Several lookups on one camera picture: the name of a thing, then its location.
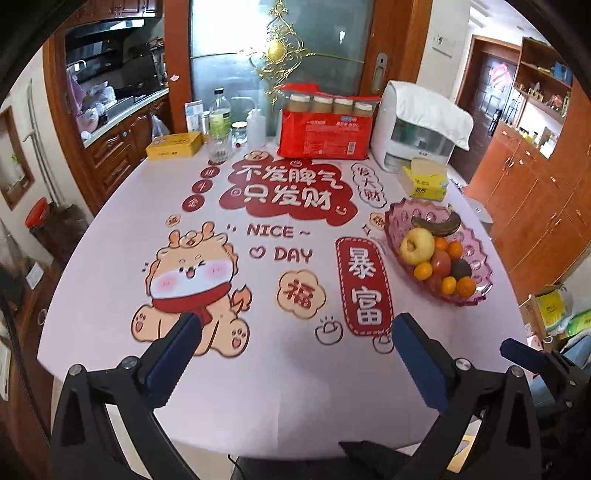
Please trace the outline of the red lychee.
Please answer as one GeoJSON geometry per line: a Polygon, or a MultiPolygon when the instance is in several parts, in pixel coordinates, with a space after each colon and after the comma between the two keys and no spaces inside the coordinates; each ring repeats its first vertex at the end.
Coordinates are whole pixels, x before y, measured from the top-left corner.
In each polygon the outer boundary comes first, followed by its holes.
{"type": "Polygon", "coordinates": [[[439,294],[441,292],[441,285],[443,282],[443,277],[438,273],[433,273],[426,281],[426,287],[434,294],[439,294]]]}

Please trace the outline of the small yellow citrus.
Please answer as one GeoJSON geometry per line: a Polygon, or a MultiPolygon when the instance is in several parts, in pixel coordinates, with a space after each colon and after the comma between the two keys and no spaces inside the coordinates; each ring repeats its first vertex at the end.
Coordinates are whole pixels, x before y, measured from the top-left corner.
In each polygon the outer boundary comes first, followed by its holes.
{"type": "Polygon", "coordinates": [[[440,292],[446,296],[456,294],[457,280],[453,276],[445,277],[440,284],[440,292]]]}

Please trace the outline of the orange tangerine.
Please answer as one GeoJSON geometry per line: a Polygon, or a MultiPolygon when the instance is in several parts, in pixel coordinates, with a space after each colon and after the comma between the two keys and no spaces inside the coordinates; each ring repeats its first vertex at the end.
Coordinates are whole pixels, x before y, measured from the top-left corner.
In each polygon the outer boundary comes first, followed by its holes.
{"type": "Polygon", "coordinates": [[[456,293],[461,297],[468,299],[472,297],[476,292],[476,282],[470,276],[460,278],[456,284],[456,293]]]}
{"type": "Polygon", "coordinates": [[[433,266],[429,261],[420,263],[414,269],[414,277],[420,282],[428,280],[432,275],[433,266]]]}

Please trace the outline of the dark avocado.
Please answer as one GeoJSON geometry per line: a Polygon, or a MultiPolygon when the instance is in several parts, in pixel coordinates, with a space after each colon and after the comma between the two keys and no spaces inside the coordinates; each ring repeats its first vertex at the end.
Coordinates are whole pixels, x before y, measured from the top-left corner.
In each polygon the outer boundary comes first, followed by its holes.
{"type": "Polygon", "coordinates": [[[472,277],[472,268],[469,263],[464,259],[454,259],[451,262],[450,275],[457,281],[464,277],[472,277]]]}

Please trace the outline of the yellow-green apple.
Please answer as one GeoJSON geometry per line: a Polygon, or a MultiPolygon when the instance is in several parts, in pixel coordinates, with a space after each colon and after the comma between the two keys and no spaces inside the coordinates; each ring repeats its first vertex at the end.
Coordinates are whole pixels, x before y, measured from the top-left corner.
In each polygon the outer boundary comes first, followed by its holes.
{"type": "Polygon", "coordinates": [[[405,263],[411,266],[427,262],[435,253],[435,238],[425,228],[413,228],[401,241],[399,253],[405,263]]]}

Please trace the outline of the overripe dark banana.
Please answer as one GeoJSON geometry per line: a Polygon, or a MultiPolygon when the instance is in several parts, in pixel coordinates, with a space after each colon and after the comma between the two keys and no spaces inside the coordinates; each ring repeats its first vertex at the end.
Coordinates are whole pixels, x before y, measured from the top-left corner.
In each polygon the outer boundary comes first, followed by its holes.
{"type": "Polygon", "coordinates": [[[417,228],[424,228],[436,237],[447,237],[456,233],[462,226],[462,220],[454,210],[428,204],[425,207],[412,209],[412,224],[417,228]],[[438,221],[438,213],[448,213],[448,218],[438,221]]]}

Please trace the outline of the small tangerine in bowl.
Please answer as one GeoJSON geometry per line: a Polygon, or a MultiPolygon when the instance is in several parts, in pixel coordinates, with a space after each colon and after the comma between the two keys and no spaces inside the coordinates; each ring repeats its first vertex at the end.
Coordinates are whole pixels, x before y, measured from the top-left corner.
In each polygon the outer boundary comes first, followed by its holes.
{"type": "Polygon", "coordinates": [[[451,241],[447,246],[447,253],[452,260],[460,260],[464,254],[464,248],[461,242],[451,241]]]}
{"type": "Polygon", "coordinates": [[[435,247],[437,250],[446,251],[448,248],[448,242],[443,237],[435,237],[435,247]]]}

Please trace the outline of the printed pink tablecloth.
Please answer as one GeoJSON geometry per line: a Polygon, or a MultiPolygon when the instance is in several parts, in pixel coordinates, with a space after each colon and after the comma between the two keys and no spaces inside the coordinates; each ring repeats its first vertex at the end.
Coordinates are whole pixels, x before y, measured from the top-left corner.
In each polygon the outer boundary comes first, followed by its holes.
{"type": "Polygon", "coordinates": [[[214,165],[145,161],[115,190],[67,264],[39,360],[111,368],[164,336],[183,310],[204,334],[157,416],[177,441],[263,458],[339,454],[346,440],[421,440],[436,418],[394,345],[412,314],[453,357],[504,371],[525,331],[508,275],[466,199],[445,205],[475,235],[475,306],[434,297],[394,256],[383,217],[404,191],[373,161],[238,153],[214,165]]]}

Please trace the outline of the orange wooden cabinet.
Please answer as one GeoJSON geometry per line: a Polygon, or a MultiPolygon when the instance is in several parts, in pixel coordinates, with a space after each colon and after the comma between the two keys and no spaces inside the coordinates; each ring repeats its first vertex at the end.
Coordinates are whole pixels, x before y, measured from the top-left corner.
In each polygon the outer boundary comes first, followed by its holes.
{"type": "Polygon", "coordinates": [[[493,219],[492,241],[524,301],[590,251],[590,99],[551,46],[524,38],[517,111],[495,129],[468,184],[493,219]]]}

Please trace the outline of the yellow tissue box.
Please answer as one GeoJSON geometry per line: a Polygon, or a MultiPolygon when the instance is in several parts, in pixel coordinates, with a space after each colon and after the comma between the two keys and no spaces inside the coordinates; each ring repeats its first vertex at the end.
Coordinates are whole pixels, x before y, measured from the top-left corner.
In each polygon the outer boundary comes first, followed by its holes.
{"type": "Polygon", "coordinates": [[[447,194],[448,169],[445,164],[414,158],[402,167],[399,181],[408,196],[441,202],[447,194]]]}

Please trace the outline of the drinking glass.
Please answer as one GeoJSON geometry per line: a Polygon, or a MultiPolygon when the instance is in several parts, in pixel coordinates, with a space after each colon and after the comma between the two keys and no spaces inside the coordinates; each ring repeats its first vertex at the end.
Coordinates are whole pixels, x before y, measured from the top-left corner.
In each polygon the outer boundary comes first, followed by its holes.
{"type": "Polygon", "coordinates": [[[205,147],[208,159],[214,164],[221,164],[228,160],[232,154],[231,135],[216,136],[208,133],[205,137],[205,147]]]}

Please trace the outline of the small glass jar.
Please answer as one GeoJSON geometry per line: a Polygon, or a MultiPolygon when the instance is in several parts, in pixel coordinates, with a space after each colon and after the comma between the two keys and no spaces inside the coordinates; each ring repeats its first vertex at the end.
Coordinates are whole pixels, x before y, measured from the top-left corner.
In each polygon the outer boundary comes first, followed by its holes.
{"type": "Polygon", "coordinates": [[[247,122],[235,121],[231,124],[231,142],[236,149],[247,142],[247,122]]]}

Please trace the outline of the clear plastic bottle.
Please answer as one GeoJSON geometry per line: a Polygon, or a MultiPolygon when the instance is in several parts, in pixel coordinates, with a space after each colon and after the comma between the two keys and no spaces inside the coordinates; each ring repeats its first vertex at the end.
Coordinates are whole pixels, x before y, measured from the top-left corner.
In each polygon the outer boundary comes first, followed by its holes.
{"type": "Polygon", "coordinates": [[[224,96],[223,88],[213,91],[213,101],[209,108],[209,128],[211,136],[218,140],[228,137],[231,129],[231,105],[224,96]]]}

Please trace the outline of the white squeeze bottle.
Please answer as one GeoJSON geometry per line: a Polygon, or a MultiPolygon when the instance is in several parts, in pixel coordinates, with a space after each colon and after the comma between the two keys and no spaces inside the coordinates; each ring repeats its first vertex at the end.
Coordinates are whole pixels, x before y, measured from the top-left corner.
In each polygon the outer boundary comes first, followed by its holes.
{"type": "Polygon", "coordinates": [[[247,115],[246,135],[251,150],[259,150],[266,145],[266,117],[259,108],[253,108],[247,115]]]}

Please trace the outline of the red drink bottle pack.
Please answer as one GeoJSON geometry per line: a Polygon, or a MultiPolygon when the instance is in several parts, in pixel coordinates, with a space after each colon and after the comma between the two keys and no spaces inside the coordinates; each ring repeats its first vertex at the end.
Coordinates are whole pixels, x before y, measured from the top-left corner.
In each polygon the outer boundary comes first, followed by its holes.
{"type": "Polygon", "coordinates": [[[288,159],[365,160],[377,96],[341,96],[314,83],[280,86],[279,149],[288,159]]]}

